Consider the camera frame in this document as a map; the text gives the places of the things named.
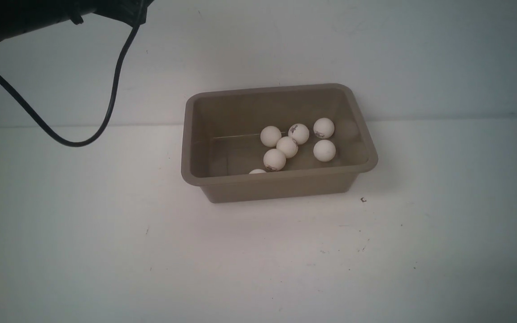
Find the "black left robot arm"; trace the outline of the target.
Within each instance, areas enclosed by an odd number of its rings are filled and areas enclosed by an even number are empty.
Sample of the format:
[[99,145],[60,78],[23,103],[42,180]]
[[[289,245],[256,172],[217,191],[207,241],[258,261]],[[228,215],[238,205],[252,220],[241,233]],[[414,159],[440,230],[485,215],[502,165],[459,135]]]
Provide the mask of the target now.
[[151,0],[0,0],[0,42],[64,21],[79,25],[87,14],[141,25],[151,4]]

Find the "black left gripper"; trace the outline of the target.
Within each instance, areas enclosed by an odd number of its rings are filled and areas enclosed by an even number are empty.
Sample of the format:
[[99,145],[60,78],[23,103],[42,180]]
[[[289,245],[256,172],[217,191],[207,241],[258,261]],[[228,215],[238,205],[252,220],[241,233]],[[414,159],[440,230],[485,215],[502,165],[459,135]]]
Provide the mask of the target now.
[[128,25],[142,25],[146,13],[154,0],[97,0],[94,14],[123,22]]

